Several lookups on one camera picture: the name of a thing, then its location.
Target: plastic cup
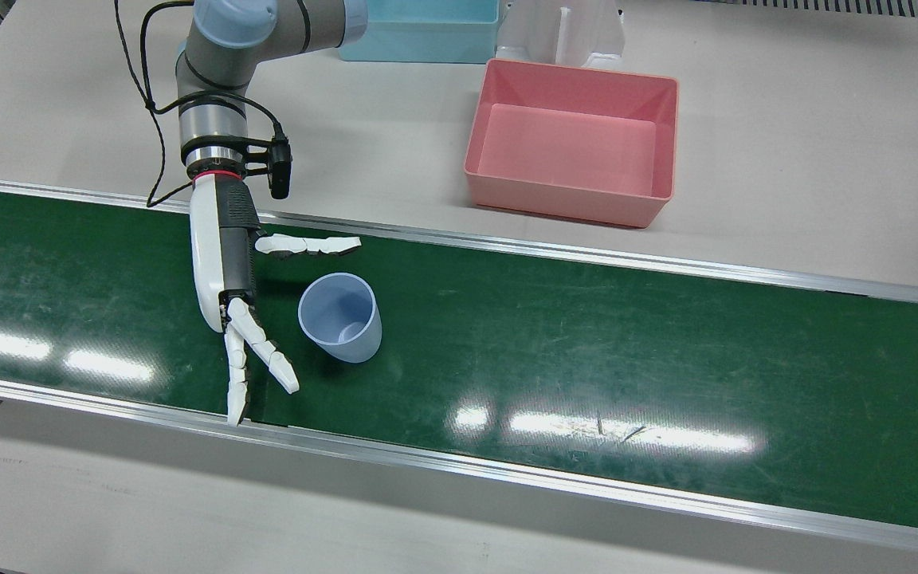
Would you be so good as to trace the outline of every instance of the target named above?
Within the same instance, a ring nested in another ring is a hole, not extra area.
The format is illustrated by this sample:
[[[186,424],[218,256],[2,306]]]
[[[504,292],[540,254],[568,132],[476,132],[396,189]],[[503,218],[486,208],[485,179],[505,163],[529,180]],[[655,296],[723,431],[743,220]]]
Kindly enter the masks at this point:
[[[352,273],[331,273],[311,283],[298,315],[303,334],[343,362],[363,363],[382,345],[375,292]]]

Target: metal grate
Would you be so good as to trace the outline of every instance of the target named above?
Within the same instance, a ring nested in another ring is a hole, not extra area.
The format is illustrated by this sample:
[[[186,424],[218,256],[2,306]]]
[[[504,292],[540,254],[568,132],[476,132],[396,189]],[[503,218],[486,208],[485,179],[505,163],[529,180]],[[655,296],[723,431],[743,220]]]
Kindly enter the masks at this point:
[[[727,4],[767,6],[771,8],[802,8],[855,14],[884,14],[918,18],[918,0],[721,0]]]

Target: light blue cup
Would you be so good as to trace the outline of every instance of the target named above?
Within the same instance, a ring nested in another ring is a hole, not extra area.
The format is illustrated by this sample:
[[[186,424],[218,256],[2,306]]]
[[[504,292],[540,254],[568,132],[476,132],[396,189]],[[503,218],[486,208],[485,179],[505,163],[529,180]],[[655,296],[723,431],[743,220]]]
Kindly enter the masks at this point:
[[[352,273],[331,273],[303,291],[298,309],[303,334],[346,363],[363,363],[382,346],[375,292]]]
[[[485,63],[495,57],[498,0],[367,0],[367,33],[344,61]]]

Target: light blue cap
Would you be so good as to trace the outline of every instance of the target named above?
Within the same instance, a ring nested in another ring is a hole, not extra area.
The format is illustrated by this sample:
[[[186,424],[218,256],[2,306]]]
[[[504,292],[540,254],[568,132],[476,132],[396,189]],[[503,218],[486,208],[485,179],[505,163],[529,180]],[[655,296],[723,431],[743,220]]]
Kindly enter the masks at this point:
[[[346,29],[342,43],[352,44],[367,32],[367,0],[343,0],[346,7]]]
[[[219,46],[253,48],[271,35],[277,11],[277,0],[197,0],[194,23]]]

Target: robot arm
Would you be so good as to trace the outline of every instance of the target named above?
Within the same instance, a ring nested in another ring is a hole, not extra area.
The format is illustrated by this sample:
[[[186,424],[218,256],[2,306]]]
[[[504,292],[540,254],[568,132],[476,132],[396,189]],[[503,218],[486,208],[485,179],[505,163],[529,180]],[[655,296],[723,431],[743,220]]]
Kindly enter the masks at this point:
[[[197,0],[186,47],[175,65],[179,97],[196,98],[179,109],[182,160],[191,178],[204,171],[245,174],[251,159],[243,102],[259,62],[358,40],[367,30],[367,0]],[[292,157],[276,133],[267,151],[275,199],[288,197]]]
[[[193,179],[190,247],[201,314],[223,333],[229,359],[227,422],[247,403],[245,348],[260,356],[286,392],[299,389],[292,364],[267,340],[254,316],[253,250],[343,254],[359,238],[266,236],[249,188],[247,163],[267,163],[271,194],[288,196],[288,139],[274,123],[271,142],[247,137],[243,96],[259,62],[357,40],[367,28],[367,0],[196,0],[186,48],[175,66],[182,161]],[[265,147],[263,154],[250,146]]]

